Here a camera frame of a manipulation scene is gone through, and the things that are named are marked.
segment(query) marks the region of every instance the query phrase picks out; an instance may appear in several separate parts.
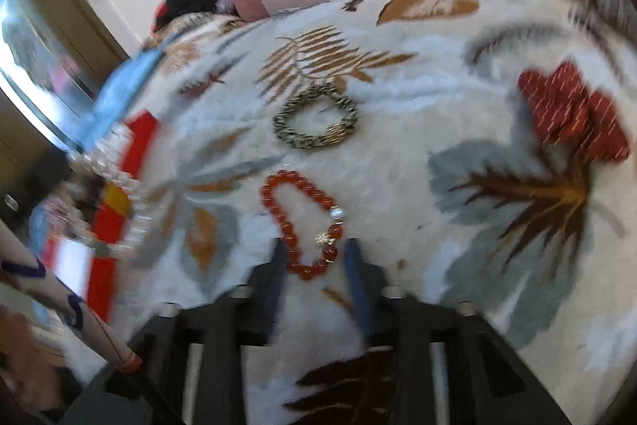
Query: leopard print bracelet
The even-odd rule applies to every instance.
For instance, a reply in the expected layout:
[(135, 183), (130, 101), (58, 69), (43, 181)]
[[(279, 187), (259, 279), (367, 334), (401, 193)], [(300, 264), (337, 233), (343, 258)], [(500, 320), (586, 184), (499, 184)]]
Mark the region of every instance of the leopard print bracelet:
[[(303, 107), (315, 103), (321, 96), (327, 96), (334, 102), (336, 108), (345, 111), (345, 116), (340, 123), (330, 125), (322, 135), (298, 133), (286, 126), (288, 119)], [(276, 136), (292, 148), (300, 149), (321, 148), (342, 143), (354, 131), (357, 120), (358, 110), (354, 101), (331, 83), (312, 85), (288, 99), (280, 112), (272, 119)]]

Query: bedspread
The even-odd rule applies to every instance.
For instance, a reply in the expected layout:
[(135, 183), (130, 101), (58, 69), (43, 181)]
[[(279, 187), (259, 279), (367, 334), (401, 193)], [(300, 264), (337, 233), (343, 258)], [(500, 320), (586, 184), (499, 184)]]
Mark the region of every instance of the bedspread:
[[(539, 146), (518, 78), (565, 61), (613, 101), (632, 146), (635, 53), (569, 0), (331, 0), (252, 25), (219, 16), (180, 38), (129, 115), (161, 123), (141, 175), (154, 230), (122, 261), (114, 330), (130, 336), (163, 301), (213, 301), (267, 261), (279, 230), (259, 188), (293, 169), (345, 209), (345, 237), (393, 284), (472, 301), (572, 422), (593, 423), (635, 356), (637, 180), (633, 157), (584, 167), (561, 143)], [(356, 131), (289, 148), (272, 117), (319, 82), (358, 104)], [(292, 125), (321, 133), (339, 117), (317, 105)], [(329, 219), (278, 189), (311, 263)], [(246, 362), (251, 423), (313, 412), (283, 405), (318, 391), (295, 382), (362, 354), (348, 301), (338, 259), (312, 282), (288, 274), (273, 345)]]

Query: orange bead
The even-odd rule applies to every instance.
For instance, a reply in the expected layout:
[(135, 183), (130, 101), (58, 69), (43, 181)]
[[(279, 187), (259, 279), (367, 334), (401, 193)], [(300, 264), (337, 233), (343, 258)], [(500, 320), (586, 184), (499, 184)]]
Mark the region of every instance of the orange bead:
[(312, 272), (316, 275), (325, 274), (327, 270), (327, 262), (325, 260), (316, 260), (312, 264)]
[(333, 223), (327, 229), (327, 234), (329, 234), (330, 238), (338, 240), (340, 237), (343, 236), (343, 226), (338, 225), (337, 223)]
[(296, 261), (289, 261), (286, 265), (287, 271), (292, 274), (300, 274), (303, 269), (303, 265)]
[(326, 245), (323, 247), (323, 258), (328, 263), (333, 263), (338, 256), (338, 250), (333, 245)]
[(312, 267), (304, 265), (299, 275), (303, 281), (310, 281), (314, 277), (314, 272), (312, 271)]
[(329, 211), (330, 209), (332, 209), (336, 204), (334, 203), (334, 199), (331, 199), (329, 197), (323, 197), (320, 200), (320, 205), (321, 207), (323, 207), (324, 210)]
[(294, 234), (286, 234), (283, 237), (283, 243), (286, 244), (289, 249), (295, 249), (296, 246), (299, 244), (299, 241), (296, 239), (296, 236), (294, 236)]

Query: metal bolt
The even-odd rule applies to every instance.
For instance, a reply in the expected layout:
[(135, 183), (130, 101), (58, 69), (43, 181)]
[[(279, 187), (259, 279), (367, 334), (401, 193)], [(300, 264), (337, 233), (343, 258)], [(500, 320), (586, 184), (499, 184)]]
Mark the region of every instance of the metal bolt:
[(174, 317), (180, 312), (181, 309), (181, 306), (176, 303), (162, 303), (161, 307), (159, 308), (158, 316)]
[(247, 300), (252, 296), (252, 287), (248, 285), (237, 285), (230, 292), (230, 297), (234, 300)]
[(383, 288), (381, 294), (388, 300), (401, 300), (404, 296), (402, 288), (396, 285), (387, 285)]
[(458, 305), (458, 313), (463, 317), (470, 317), (476, 315), (476, 309), (471, 304), (471, 301), (463, 301)]

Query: silver bead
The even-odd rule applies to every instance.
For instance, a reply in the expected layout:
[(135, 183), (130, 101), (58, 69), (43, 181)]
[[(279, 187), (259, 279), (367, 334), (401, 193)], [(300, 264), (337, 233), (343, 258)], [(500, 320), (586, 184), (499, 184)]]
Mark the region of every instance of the silver bead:
[(106, 172), (106, 168), (106, 162), (101, 157), (93, 163), (93, 171), (99, 176), (102, 176)]
[(111, 248), (111, 254), (117, 259), (126, 259), (133, 252), (134, 248), (126, 243), (118, 243)]
[(336, 223), (343, 223), (345, 220), (345, 210), (339, 206), (333, 206), (329, 210), (329, 216)]
[(133, 213), (135, 215), (143, 216), (148, 213), (149, 205), (145, 202), (144, 199), (139, 197), (139, 200), (129, 199), (133, 203)]
[(130, 173), (121, 170), (118, 170), (117, 175), (115, 176), (115, 179), (122, 184), (126, 184), (130, 178), (132, 178)]
[(149, 216), (136, 214), (131, 225), (133, 225), (136, 229), (143, 229), (144, 231), (147, 231), (150, 227), (151, 221), (152, 220)]
[(137, 179), (128, 178), (126, 179), (126, 183), (124, 184), (122, 190), (126, 194), (132, 194), (133, 192), (136, 192), (138, 188), (139, 188), (139, 181)]

